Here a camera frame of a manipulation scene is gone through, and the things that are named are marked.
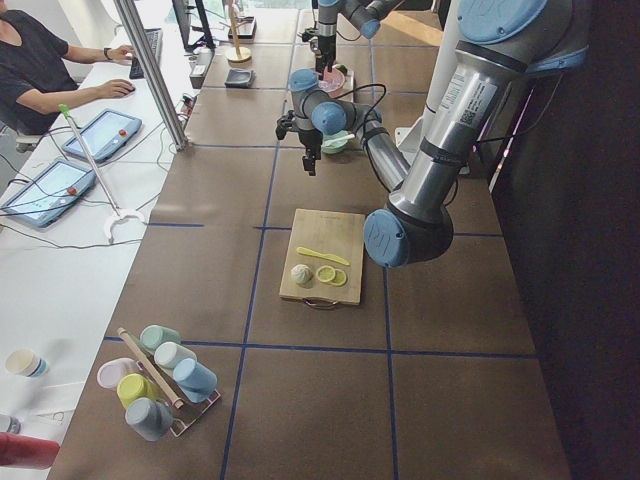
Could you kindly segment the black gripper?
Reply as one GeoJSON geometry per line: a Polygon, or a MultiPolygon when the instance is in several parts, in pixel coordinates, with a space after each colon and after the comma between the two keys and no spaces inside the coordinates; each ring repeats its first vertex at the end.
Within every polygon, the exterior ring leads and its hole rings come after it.
{"type": "Polygon", "coordinates": [[[316,70],[331,70],[336,59],[336,28],[309,27],[301,34],[315,55],[316,70]]]}
{"type": "Polygon", "coordinates": [[[296,133],[305,147],[306,155],[302,157],[303,168],[310,175],[316,175],[316,162],[320,159],[323,134],[307,118],[298,117],[289,110],[276,121],[275,134],[283,140],[288,133],[296,133]]]}

